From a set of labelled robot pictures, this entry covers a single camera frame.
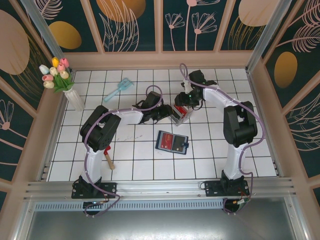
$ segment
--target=white tile floor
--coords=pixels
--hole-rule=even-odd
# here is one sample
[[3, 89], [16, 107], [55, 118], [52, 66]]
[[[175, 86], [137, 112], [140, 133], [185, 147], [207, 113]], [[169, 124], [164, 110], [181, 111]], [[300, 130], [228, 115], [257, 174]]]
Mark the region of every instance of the white tile floor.
[[[201, 69], [207, 80], [216, 80], [229, 95], [242, 101], [251, 101], [251, 93], [244, 69]], [[108, 102], [103, 96], [117, 88], [118, 82], [129, 78], [133, 86], [121, 91]], [[98, 105], [108, 109], [122, 109], [146, 98], [146, 88], [152, 84], [161, 87], [165, 104], [173, 104], [183, 91], [182, 75], [178, 69], [77, 71], [74, 87], [85, 101], [85, 110], [76, 112], [67, 105], [62, 128], [56, 143], [47, 181], [75, 181], [82, 172], [86, 150], [79, 136], [81, 125]], [[220, 178], [226, 164], [228, 144], [223, 135], [223, 115], [206, 102], [195, 111], [190, 121], [176, 127], [168, 118], [157, 124], [119, 127], [110, 144], [109, 155], [115, 165], [110, 170], [104, 158], [102, 180], [174, 180]], [[189, 137], [186, 155], [155, 149], [159, 130]], [[274, 177], [276, 171], [264, 140], [249, 149], [244, 163], [246, 172], [255, 177]]]

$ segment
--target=blue brush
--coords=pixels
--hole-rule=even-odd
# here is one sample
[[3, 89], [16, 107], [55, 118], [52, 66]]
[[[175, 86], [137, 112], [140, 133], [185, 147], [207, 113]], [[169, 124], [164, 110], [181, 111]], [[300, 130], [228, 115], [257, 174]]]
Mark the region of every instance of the blue brush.
[[118, 92], [121, 90], [126, 90], [128, 87], [133, 85], [133, 82], [131, 82], [127, 77], [122, 79], [121, 82], [118, 83], [118, 88], [111, 92], [108, 96], [106, 96], [103, 101], [108, 102], [111, 98], [113, 98]]

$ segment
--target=wooden handle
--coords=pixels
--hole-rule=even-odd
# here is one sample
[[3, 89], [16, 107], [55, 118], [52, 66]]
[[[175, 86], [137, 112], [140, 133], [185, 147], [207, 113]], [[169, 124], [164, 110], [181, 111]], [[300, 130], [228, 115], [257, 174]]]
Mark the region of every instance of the wooden handle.
[[105, 158], [106, 158], [106, 160], [108, 161], [109, 168], [110, 168], [111, 170], [114, 170], [116, 167], [115, 167], [114, 163], [111, 161], [111, 158], [110, 158], [109, 154], [106, 154], [106, 155], [105, 155]]

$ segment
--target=white vase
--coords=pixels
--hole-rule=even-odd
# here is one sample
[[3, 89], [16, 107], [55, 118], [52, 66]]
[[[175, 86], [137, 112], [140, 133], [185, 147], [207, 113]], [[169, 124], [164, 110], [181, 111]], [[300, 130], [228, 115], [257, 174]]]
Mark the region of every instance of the white vase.
[[70, 90], [63, 92], [69, 103], [74, 107], [76, 111], [81, 112], [85, 109], [84, 101], [81, 99], [77, 91], [73, 89], [73, 87]]

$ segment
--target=tulip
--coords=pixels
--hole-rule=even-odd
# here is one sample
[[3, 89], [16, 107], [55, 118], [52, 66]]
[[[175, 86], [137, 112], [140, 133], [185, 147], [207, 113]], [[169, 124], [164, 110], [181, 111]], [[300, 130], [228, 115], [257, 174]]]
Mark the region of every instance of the tulip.
[[66, 70], [64, 64], [62, 62], [59, 62], [58, 67], [56, 68], [57, 71], [60, 73], [61, 71]]
[[42, 73], [43, 75], [46, 75], [46, 74], [49, 73], [49, 68], [48, 68], [47, 66], [45, 66], [45, 65], [40, 65], [40, 66], [39, 66], [39, 69], [40, 69], [40, 71], [41, 71], [41, 73]]
[[67, 73], [65, 70], [62, 70], [60, 72], [60, 76], [63, 78], [63, 79], [67, 79], [69, 77], [69, 73]]
[[53, 81], [44, 81], [43, 82], [43, 86], [46, 88], [46, 89], [53, 89], [55, 84]]
[[68, 62], [68, 60], [66, 58], [61, 58], [60, 59], [60, 63], [62, 63], [65, 68], [69, 67], [69, 62]]
[[52, 66], [58, 67], [59, 59], [57, 57], [52, 58]]
[[52, 81], [54, 79], [54, 76], [52, 76], [51, 74], [47, 74], [47, 75], [44, 75], [42, 77], [42, 81]]
[[55, 67], [50, 67], [50, 74], [52, 76], [58, 75], [58, 71]]

